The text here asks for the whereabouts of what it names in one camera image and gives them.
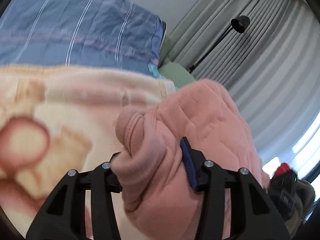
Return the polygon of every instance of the white stripe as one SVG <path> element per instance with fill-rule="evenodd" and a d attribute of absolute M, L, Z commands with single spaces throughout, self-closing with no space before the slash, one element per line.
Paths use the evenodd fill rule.
<path fill-rule="evenodd" d="M 124 24 L 122 33 L 123 33 L 123 31 L 124 31 L 124 28 L 125 28 L 126 24 L 127 24 L 128 21 L 129 21 L 130 13 L 129 13 L 129 16 L 128 16 L 128 18 L 127 18 L 127 21 L 126 21 L 125 24 Z M 117 62 L 118 62 L 118 64 L 119 64 L 119 55 L 120 55 L 120 45 L 121 45 L 121 36 L 122 36 L 122 33 L 121 33 L 121 35 L 120 35 L 120 41 L 119 41 L 119 47 L 118 47 L 118 56 L 117 56 Z"/>
<path fill-rule="evenodd" d="M 70 42 L 70 45 L 69 45 L 69 49 L 68 49 L 68 53 L 67 53 L 67 58 L 66 58 L 66 66 L 70 66 L 70 57 L 71 57 L 71 51 L 72 51 L 72 48 L 73 48 L 73 43 L 75 42 L 75 39 L 76 39 L 76 36 L 77 36 L 77 33 L 78 33 L 78 30 L 80 28 L 80 25 L 82 23 L 82 20 L 89 8 L 89 6 L 91 5 L 93 0 L 89 0 L 87 6 L 84 8 L 84 11 L 82 12 L 82 15 L 77 23 L 77 26 L 76 26 L 76 29 L 75 29 L 75 32 L 73 33 L 73 36 L 72 36 L 72 39 L 71 39 L 71 42 Z"/>
<path fill-rule="evenodd" d="M 42 5 L 42 7 L 41 7 L 41 9 L 40 9 L 40 11 L 39 11 L 39 13 L 38 13 L 38 15 L 37 15 L 37 17 L 36 17 L 36 20 L 35 20 L 35 22 L 34 22 L 33 25 L 32 25 L 32 28 L 31 28 L 31 30 L 30 30 L 30 33 L 29 33 L 29 36 L 28 36 L 28 38 L 27 38 L 26 43 L 24 44 L 22 50 L 21 50 L 20 53 L 16 56 L 15 60 L 14 60 L 12 63 L 14 63 L 14 64 L 17 63 L 17 61 L 20 59 L 22 53 L 23 53 L 23 52 L 26 50 L 26 48 L 28 47 L 29 42 L 30 42 L 30 39 L 31 39 L 31 36 L 32 36 L 32 34 L 33 34 L 33 31 L 34 31 L 35 28 L 36 28 L 36 24 L 37 24 L 37 22 L 38 22 L 38 20 L 39 20 L 39 18 L 40 18 L 40 16 L 41 16 L 41 14 L 42 14 L 42 12 L 43 12 L 43 10 L 44 10 L 44 8 L 45 8 L 45 6 L 47 5 L 48 2 L 49 2 L 49 0 L 45 0 L 44 4 Z"/>
<path fill-rule="evenodd" d="M 125 23 L 127 22 L 127 19 L 128 19 L 128 17 L 129 17 L 130 12 L 131 12 L 131 9 L 132 9 L 132 3 L 130 3 L 129 11 L 128 11 L 126 17 L 124 18 L 124 22 L 123 22 L 123 24 L 122 24 L 122 26 L 121 26 L 121 29 L 120 29 L 120 32 L 119 32 L 119 35 L 118 35 L 118 42 L 117 42 L 116 54 L 115 54 L 115 60 L 116 60 L 117 64 L 119 64 L 119 60 L 118 60 L 118 58 L 117 58 L 118 46 L 120 46 L 121 35 L 122 35 L 123 30 L 124 30 Z"/>

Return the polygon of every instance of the beige blanket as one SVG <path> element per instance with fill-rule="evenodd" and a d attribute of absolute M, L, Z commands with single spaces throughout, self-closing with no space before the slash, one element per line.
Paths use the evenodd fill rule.
<path fill-rule="evenodd" d="M 15 228 L 26 235 L 68 170 L 92 170 L 122 149 L 115 125 L 124 106 L 146 110 L 174 90 L 170 81 L 110 69 L 2 66 L 0 205 Z M 122 239 L 147 239 L 128 222 L 121 195 L 113 200 Z"/>

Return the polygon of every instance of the black bracket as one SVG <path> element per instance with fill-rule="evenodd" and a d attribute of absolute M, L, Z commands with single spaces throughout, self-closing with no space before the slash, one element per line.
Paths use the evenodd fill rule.
<path fill-rule="evenodd" d="M 196 177 L 188 174 L 196 192 L 204 191 L 204 203 L 195 240 L 221 240 L 225 189 L 231 191 L 231 237 L 228 240 L 290 240 L 285 223 L 270 197 L 246 168 L 222 169 L 202 152 L 181 145 Z M 70 170 L 57 184 L 33 220 L 26 240 L 88 240 L 85 236 L 85 191 L 91 190 L 95 240 L 121 240 L 111 192 L 122 190 L 110 162 L 93 171 Z"/>
<path fill-rule="evenodd" d="M 70 170 L 50 193 L 33 220 L 26 240 L 89 240 L 85 236 L 85 191 L 91 190 L 95 240 L 120 240 L 111 192 L 120 193 L 109 162 L 93 171 Z"/>
<path fill-rule="evenodd" d="M 196 171 L 196 178 L 188 175 L 190 185 L 196 192 L 204 191 L 195 240 L 222 239 L 226 188 L 231 191 L 228 240 L 290 240 L 280 213 L 248 169 L 222 169 L 206 160 L 202 152 L 192 149 L 186 137 L 181 140 L 181 148 L 184 158 L 191 158 L 192 169 Z"/>

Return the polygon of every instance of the window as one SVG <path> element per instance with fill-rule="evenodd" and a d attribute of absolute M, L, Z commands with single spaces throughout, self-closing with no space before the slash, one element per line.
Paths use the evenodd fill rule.
<path fill-rule="evenodd" d="M 305 177 L 320 161 L 320 113 L 301 139 L 292 147 L 297 155 L 291 164 L 298 177 Z"/>
<path fill-rule="evenodd" d="M 320 198 L 320 175 L 311 183 L 316 192 L 316 200 Z"/>
<path fill-rule="evenodd" d="M 276 171 L 276 169 L 281 165 L 279 158 L 274 157 L 271 161 L 269 161 L 267 164 L 265 164 L 262 169 L 263 171 L 268 174 L 270 177 L 273 176 L 273 173 Z"/>

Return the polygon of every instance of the pink hoodie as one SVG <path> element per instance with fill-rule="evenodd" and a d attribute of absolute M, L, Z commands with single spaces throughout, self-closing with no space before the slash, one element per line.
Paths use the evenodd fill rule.
<path fill-rule="evenodd" d="M 116 135 L 124 148 L 112 170 L 123 186 L 126 214 L 152 239 L 193 240 L 196 234 L 203 194 L 188 184 L 183 136 L 206 159 L 228 170 L 246 167 L 268 185 L 248 125 L 226 89 L 212 81 L 188 85 L 147 112 L 124 108 Z M 223 238 L 230 235 L 230 208 L 226 190 Z"/>

